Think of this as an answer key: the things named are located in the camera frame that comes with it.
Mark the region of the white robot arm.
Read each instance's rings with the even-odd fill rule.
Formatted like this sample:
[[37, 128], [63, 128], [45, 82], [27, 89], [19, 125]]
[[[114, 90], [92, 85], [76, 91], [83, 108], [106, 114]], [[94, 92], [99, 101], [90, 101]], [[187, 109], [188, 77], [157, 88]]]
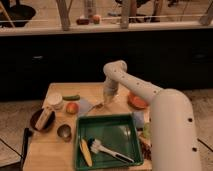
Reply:
[[105, 64], [103, 72], [105, 97], [114, 97], [121, 84], [149, 104], [152, 171], [202, 171], [189, 98], [128, 74], [123, 60]]

